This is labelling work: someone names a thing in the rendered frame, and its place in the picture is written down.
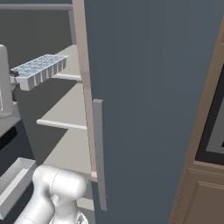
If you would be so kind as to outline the tan wall cabinet unit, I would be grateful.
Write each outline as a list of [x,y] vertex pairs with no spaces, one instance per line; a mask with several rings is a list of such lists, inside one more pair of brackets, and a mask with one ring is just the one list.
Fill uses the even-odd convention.
[[224,16],[220,22],[219,32],[213,49],[213,56],[206,77],[206,83],[201,96],[198,114],[192,130],[192,136],[185,156],[185,162],[168,224],[184,224],[184,218],[193,194],[196,178],[198,178],[201,174],[212,174],[214,176],[224,177],[224,165],[205,163],[195,160],[223,65]]

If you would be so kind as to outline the blue-grey ice cube tray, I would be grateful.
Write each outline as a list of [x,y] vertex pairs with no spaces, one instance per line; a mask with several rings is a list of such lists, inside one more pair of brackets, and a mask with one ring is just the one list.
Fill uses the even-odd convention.
[[18,77],[10,76],[10,82],[19,83],[23,91],[30,91],[65,69],[66,66],[66,55],[45,54],[12,68],[12,71],[18,71]]

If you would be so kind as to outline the tan cabinet door panel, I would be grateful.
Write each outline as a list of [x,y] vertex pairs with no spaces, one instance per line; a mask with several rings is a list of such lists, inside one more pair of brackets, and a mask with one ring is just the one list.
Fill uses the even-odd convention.
[[184,224],[224,224],[224,177],[196,178]]

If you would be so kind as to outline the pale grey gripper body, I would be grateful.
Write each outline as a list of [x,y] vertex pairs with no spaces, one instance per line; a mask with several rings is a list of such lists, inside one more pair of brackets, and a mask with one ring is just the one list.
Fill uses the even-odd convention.
[[7,48],[0,45],[0,117],[11,116],[13,101]]

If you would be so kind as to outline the dark blue-grey fridge door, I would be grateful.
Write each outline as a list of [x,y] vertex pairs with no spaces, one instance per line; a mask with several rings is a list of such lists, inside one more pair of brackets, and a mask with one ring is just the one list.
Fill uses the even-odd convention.
[[224,0],[84,0],[103,101],[108,208],[96,224],[168,224]]

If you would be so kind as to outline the black built-in oven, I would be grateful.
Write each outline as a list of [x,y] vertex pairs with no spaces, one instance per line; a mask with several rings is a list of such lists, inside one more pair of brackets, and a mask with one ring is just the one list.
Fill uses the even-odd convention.
[[220,72],[195,160],[224,165],[224,65]]

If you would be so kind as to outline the tan fridge housing frame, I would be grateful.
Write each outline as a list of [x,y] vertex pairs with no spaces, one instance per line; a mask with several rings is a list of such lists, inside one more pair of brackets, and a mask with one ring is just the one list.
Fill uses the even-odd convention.
[[91,94],[91,81],[90,81],[90,70],[88,59],[88,38],[87,38],[84,0],[73,0],[73,17],[74,17],[76,43],[78,48],[80,76],[82,79],[83,93],[85,100],[87,135],[88,135],[88,144],[89,144],[90,161],[91,161],[91,179],[97,182],[98,179],[97,179],[96,159],[95,159],[93,103]]

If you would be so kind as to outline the pale grey freezer shelf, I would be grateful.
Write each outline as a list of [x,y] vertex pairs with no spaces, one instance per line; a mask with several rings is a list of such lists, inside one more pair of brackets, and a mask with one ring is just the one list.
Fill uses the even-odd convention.
[[58,52],[58,55],[66,55],[66,68],[56,73],[53,78],[82,82],[77,45],[70,45],[68,48]]
[[37,124],[63,129],[87,128],[83,86],[75,84]]
[[84,129],[69,129],[44,162],[91,178],[88,133]]

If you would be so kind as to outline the grey freezer door bin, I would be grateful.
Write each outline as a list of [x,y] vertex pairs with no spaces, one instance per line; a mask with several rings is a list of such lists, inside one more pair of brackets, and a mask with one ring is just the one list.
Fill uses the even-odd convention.
[[2,221],[17,203],[36,169],[36,161],[18,157],[0,177],[0,220]]

